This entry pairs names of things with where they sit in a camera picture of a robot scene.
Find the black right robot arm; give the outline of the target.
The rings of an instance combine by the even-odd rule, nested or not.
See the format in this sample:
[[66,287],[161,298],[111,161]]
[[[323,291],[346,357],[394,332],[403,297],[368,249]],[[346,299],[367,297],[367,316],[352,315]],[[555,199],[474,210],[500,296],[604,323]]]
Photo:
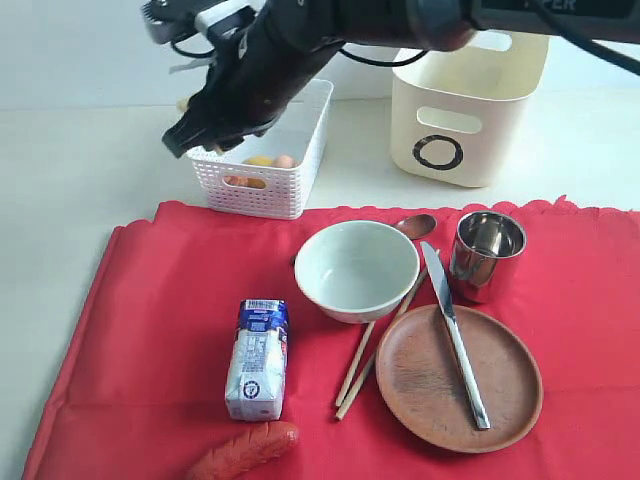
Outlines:
[[449,52],[484,30],[554,35],[628,72],[639,63],[610,48],[637,43],[635,1],[152,1],[143,10],[159,44],[210,43],[202,89],[163,135],[181,156],[226,152],[263,135],[288,103],[348,44]]

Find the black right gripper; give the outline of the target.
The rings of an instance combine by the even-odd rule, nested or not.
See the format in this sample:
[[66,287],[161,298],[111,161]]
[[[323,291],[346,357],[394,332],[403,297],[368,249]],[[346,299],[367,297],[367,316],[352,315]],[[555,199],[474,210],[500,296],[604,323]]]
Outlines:
[[266,4],[229,38],[209,31],[214,64],[162,143],[176,158],[193,148],[225,153],[262,137],[288,103],[344,45],[333,4]]

